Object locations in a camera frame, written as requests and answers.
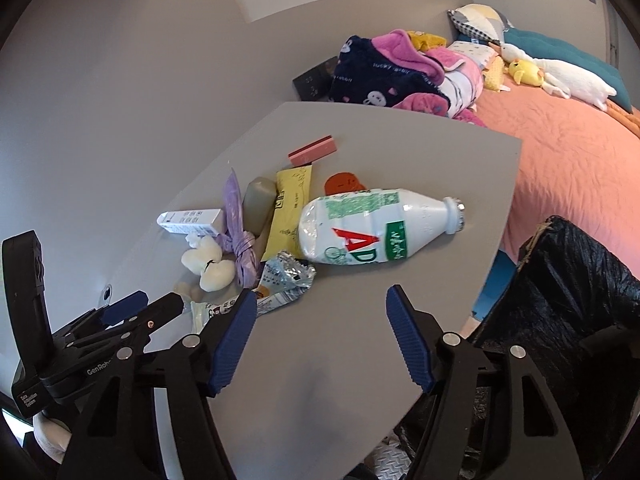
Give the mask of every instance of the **blue gripper pad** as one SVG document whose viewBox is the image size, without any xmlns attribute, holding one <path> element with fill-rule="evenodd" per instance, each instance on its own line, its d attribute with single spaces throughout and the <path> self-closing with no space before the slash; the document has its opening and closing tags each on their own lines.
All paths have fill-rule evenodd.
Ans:
<svg viewBox="0 0 640 480">
<path fill-rule="evenodd" d="M 209 392 L 212 396 L 220 393 L 234 376 L 258 315 L 255 293 L 249 291 L 243 301 L 236 301 L 233 309 L 236 311 L 234 319 L 213 352 L 212 371 L 209 378 Z"/>
<path fill-rule="evenodd" d="M 105 308 L 100 321 L 106 326 L 117 325 L 122 320 L 140 313 L 148 303 L 149 298 L 147 295 L 139 290 Z"/>
<path fill-rule="evenodd" d="M 386 316 L 396 335 L 396 341 L 412 381 L 428 393 L 435 386 L 436 381 L 431 373 L 429 348 L 414 321 L 413 310 L 414 308 L 401 290 L 398 291 L 395 286 L 389 288 L 386 292 Z"/>
</svg>

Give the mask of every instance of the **checkered pillow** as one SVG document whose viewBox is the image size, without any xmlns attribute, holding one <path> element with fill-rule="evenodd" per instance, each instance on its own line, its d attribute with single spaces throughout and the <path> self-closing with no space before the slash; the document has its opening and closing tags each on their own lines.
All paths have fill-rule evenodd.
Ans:
<svg viewBox="0 0 640 480">
<path fill-rule="evenodd" d="M 449 17 L 457 30 L 471 38 L 504 43 L 504 31 L 511 23 L 500 12 L 491 7 L 469 4 L 456 10 L 448 11 Z"/>
</svg>

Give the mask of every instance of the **table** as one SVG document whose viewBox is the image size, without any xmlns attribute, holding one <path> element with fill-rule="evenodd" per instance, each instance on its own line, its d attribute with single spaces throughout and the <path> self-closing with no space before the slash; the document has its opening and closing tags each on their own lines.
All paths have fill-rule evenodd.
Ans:
<svg viewBox="0 0 640 480">
<path fill-rule="evenodd" d="M 351 171 L 371 188 L 460 198 L 466 227 L 403 262 L 319 266 L 301 300 L 257 320 L 231 385 L 210 402 L 239 480 L 338 479 L 362 460 L 420 394 L 386 319 L 386 290 L 400 283 L 444 330 L 460 329 L 510 209 L 518 139 L 404 110 L 291 102 L 233 143 L 166 210 L 221 206 L 231 168 L 245 189 L 257 176 L 274 178 L 288 166 L 287 153 L 328 134 L 338 151 L 314 163 L 312 197 L 329 176 Z M 153 222 L 112 277 L 120 294 L 141 289 L 154 300 L 180 280 L 194 281 L 180 263 L 188 248 L 184 237 Z M 154 335 L 150 348 L 166 348 L 190 329 L 190 314 L 183 314 Z M 180 478 L 168 412 L 158 397 L 167 471 Z"/>
</svg>

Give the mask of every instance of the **pink bed sheet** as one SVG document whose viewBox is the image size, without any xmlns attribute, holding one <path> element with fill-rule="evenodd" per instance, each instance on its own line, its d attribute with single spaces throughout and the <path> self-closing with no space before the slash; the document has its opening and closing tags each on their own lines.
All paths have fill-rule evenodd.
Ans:
<svg viewBox="0 0 640 480">
<path fill-rule="evenodd" d="M 505 84 L 511 92 L 485 91 L 477 104 L 490 129 L 523 141 L 507 254 L 516 261 L 536 225 L 560 215 L 640 278 L 640 139 L 591 105 Z"/>
</svg>

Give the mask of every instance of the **small white carton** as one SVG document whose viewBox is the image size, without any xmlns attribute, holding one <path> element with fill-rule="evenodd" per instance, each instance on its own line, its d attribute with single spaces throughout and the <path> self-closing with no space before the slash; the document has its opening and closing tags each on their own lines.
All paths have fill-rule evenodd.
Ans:
<svg viewBox="0 0 640 480">
<path fill-rule="evenodd" d="M 222 209 L 167 211 L 158 217 L 158 225 L 170 233 L 216 236 L 226 233 L 225 212 Z"/>
</svg>

